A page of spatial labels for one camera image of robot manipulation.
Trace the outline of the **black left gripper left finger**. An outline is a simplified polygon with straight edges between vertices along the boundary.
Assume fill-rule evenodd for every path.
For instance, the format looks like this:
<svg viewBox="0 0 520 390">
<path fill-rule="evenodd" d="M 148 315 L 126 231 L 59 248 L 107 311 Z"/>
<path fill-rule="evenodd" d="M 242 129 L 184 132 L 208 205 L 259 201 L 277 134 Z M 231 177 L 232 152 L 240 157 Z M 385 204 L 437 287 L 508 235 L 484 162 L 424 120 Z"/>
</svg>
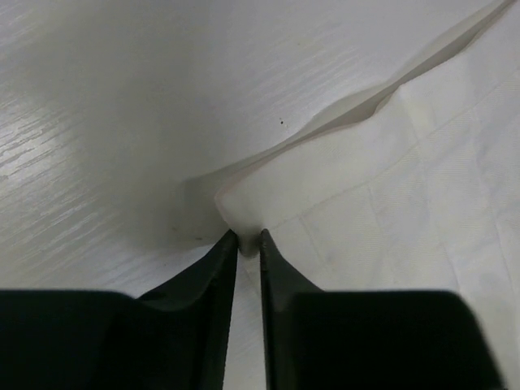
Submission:
<svg viewBox="0 0 520 390">
<path fill-rule="evenodd" d="M 140 297 L 114 291 L 4 290 L 4 389 L 220 389 L 238 239 Z"/>
</svg>

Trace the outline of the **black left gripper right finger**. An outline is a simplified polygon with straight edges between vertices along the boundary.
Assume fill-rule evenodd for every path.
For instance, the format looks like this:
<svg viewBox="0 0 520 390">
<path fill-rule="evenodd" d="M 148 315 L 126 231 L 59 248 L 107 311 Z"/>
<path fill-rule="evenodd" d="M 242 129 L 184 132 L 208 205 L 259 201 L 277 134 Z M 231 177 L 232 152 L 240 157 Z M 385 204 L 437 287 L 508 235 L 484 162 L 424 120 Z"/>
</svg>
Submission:
<svg viewBox="0 0 520 390">
<path fill-rule="evenodd" d="M 325 291 L 260 236 L 269 389 L 503 389 L 479 323 L 442 290 Z"/>
</svg>

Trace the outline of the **white pleated skirt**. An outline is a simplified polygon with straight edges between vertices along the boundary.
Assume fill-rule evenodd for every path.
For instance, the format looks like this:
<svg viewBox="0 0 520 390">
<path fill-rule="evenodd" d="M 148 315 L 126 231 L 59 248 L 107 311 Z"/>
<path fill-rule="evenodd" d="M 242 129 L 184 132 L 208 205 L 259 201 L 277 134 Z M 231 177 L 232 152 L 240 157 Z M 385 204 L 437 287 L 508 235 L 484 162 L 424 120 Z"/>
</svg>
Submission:
<svg viewBox="0 0 520 390">
<path fill-rule="evenodd" d="M 271 231 L 327 288 L 442 288 L 519 386 L 519 4 L 219 2 L 184 233 Z"/>
</svg>

